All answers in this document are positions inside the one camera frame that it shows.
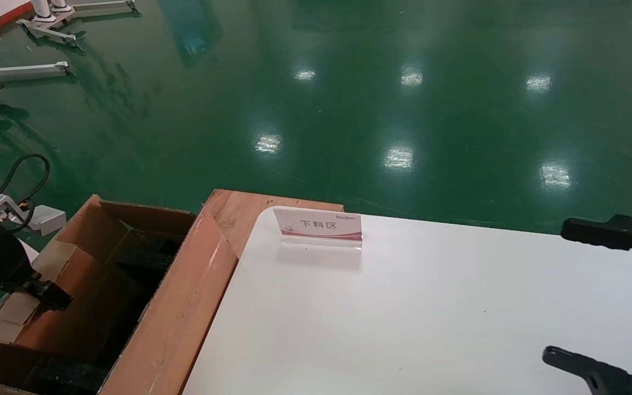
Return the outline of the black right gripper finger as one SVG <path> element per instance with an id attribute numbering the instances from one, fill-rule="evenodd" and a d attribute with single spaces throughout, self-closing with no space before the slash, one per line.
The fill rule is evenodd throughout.
<path id="1" fill-rule="evenodd" d="M 632 217 L 614 215 L 607 222 L 568 218 L 562 224 L 560 236 L 565 240 L 613 250 L 632 250 Z"/>
<path id="2" fill-rule="evenodd" d="M 582 378 L 592 394 L 632 394 L 632 374 L 617 366 L 554 346 L 544 348 L 542 360 Z"/>

